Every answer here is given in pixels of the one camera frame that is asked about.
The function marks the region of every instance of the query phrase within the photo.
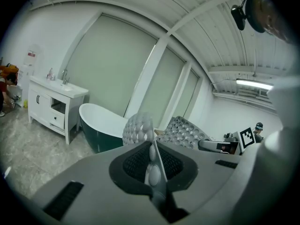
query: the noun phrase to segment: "ceiling light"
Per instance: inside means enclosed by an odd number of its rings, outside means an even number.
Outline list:
[[[257,81],[252,81],[252,80],[246,80],[246,79],[237,79],[236,83],[241,84],[241,85],[262,88],[262,89],[266,89],[266,90],[270,90],[271,88],[273,88],[272,84],[257,82]]]

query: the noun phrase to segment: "white vanity cabinet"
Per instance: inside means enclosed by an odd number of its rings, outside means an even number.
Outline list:
[[[62,84],[61,80],[30,77],[28,93],[28,116],[51,130],[66,137],[70,143],[70,130],[79,128],[79,107],[88,90],[73,84]]]
[[[38,92],[36,90],[33,88],[29,92],[30,112],[35,118],[47,122],[49,120],[48,108],[50,107],[51,97],[43,94],[42,91]]]

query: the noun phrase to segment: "soap dispenser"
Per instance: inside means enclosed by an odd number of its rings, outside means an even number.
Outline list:
[[[47,75],[47,79],[51,80],[51,77],[52,77],[52,68],[49,70],[49,73]]]

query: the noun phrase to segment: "marble tile floor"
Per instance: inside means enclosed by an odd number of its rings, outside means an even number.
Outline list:
[[[27,198],[72,164],[94,154],[82,131],[71,131],[71,143],[39,122],[28,121],[27,109],[16,107],[0,118],[0,170],[9,186]]]

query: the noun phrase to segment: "roller blind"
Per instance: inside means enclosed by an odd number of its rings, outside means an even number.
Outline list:
[[[147,89],[139,112],[150,112],[157,128],[169,104],[184,62],[166,48]]]
[[[156,39],[120,20],[100,16],[67,66],[70,83],[89,90],[89,102],[124,116]]]
[[[185,113],[189,107],[189,103],[192,99],[197,82],[198,82],[198,76],[196,76],[194,72],[191,70],[189,72],[187,82],[184,86],[182,95],[174,111],[173,117],[181,116],[185,118]]]

